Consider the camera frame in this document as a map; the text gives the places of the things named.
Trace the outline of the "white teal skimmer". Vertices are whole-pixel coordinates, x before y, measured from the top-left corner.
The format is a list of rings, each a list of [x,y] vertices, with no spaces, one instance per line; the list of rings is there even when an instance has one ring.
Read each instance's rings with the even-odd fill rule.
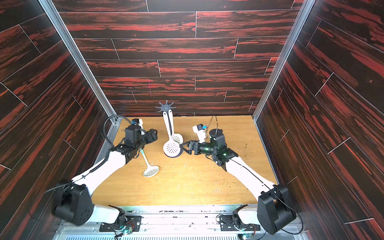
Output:
[[[168,113],[163,112],[163,117],[164,117],[165,125],[167,128],[167,133],[169,135],[169,140],[164,144],[163,151],[166,154],[166,156],[170,158],[176,158],[181,152],[181,148],[180,148],[180,145],[172,139]]]
[[[150,178],[150,177],[155,176],[159,172],[160,167],[150,165],[143,150],[141,150],[141,154],[142,154],[142,156],[143,156],[143,158],[147,164],[147,169],[143,172],[143,176],[146,178]]]
[[[170,121],[170,127],[171,127],[171,137],[172,139],[177,142],[178,144],[182,144],[184,142],[184,139],[181,134],[176,134],[174,129],[174,120],[173,120],[173,111],[168,111],[169,121]]]

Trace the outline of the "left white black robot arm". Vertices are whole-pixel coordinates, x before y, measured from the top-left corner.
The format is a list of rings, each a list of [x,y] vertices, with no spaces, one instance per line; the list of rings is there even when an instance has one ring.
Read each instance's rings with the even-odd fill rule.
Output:
[[[158,139],[157,130],[145,131],[130,125],[120,144],[107,150],[104,159],[70,181],[60,181],[53,198],[52,214],[76,226],[86,223],[110,224],[121,231],[128,220],[122,209],[95,205],[92,194],[108,177],[137,157],[145,145]]]

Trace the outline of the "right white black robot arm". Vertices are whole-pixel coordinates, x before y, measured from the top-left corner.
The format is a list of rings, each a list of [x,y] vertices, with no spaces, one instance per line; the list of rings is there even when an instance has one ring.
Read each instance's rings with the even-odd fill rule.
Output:
[[[232,223],[238,230],[251,224],[260,225],[274,235],[297,217],[287,187],[268,181],[231,150],[221,129],[210,131],[210,142],[188,141],[180,145],[189,155],[205,155],[226,172],[237,178],[258,199],[258,205],[243,205],[232,213]]]

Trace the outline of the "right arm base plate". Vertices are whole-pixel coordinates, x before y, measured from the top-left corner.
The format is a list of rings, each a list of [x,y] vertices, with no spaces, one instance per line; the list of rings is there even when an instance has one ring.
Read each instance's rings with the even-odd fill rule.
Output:
[[[216,216],[216,221],[220,225],[220,230],[222,232],[230,232],[230,231],[253,231],[257,232],[261,230],[260,225],[255,225],[255,224],[236,224],[235,221],[233,220],[232,215],[223,215],[223,214],[218,214]]]

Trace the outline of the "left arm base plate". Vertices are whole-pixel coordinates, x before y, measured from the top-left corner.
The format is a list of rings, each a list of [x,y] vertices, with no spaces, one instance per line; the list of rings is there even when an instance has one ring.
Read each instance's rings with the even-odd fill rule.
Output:
[[[142,216],[125,216],[124,218],[119,218],[113,224],[101,223],[99,232],[125,232],[127,234],[132,232],[139,232],[142,218]]]

